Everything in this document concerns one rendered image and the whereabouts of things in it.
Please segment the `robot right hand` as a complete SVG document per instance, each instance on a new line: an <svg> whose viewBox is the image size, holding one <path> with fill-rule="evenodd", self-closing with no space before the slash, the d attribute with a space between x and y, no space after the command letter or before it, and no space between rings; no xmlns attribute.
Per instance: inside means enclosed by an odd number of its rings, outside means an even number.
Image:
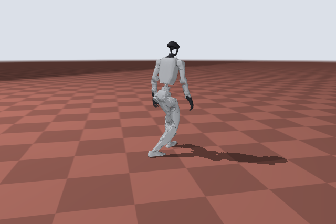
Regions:
<svg viewBox="0 0 336 224"><path fill-rule="evenodd" d="M192 97L190 97L189 98L189 96L186 96L186 99L189 101L189 103L190 103L190 106L191 106L191 109L190 109L190 111L193 109L193 106L194 106L194 104L193 104L193 101L192 101L192 99L191 99Z"/></svg>

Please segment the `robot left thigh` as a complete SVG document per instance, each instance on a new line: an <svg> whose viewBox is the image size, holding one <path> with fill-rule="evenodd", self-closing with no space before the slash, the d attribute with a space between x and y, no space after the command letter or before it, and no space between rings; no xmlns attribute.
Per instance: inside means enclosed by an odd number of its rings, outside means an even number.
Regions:
<svg viewBox="0 0 336 224"><path fill-rule="evenodd" d="M171 121L171 117L170 117L170 107L168 107L168 106L166 105L165 102L158 101L158 100L157 100L157 94L158 94L158 93L156 93L156 94L154 95L153 100L154 100L155 102L159 103L159 105L160 105L160 107L162 108L162 110L166 113L166 121L167 121L167 122L172 122L172 121Z"/></svg>

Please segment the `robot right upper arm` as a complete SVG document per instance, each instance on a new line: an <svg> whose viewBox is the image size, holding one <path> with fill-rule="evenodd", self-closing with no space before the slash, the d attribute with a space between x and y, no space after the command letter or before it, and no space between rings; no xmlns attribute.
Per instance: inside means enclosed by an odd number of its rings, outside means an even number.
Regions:
<svg viewBox="0 0 336 224"><path fill-rule="evenodd" d="M178 66L179 73L180 73L180 83L184 84L185 83L185 62L182 60L176 59L176 65Z"/></svg>

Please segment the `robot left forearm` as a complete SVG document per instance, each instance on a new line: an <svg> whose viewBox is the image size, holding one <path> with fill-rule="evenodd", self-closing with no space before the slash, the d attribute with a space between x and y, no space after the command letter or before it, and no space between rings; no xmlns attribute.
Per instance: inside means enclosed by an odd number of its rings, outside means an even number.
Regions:
<svg viewBox="0 0 336 224"><path fill-rule="evenodd" d="M157 93L157 81L151 80L151 84L152 84L152 92L155 95Z"/></svg>

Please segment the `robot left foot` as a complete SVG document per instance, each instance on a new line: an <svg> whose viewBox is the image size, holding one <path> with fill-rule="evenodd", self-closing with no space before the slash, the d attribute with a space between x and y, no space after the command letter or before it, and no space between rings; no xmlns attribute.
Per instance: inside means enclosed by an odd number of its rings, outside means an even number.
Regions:
<svg viewBox="0 0 336 224"><path fill-rule="evenodd" d="M171 145L169 145L169 143L168 143L168 144L166 145L166 147L167 147L167 148L172 147L172 146L176 145L176 143L177 143L177 141L172 141L172 142L171 142Z"/></svg>

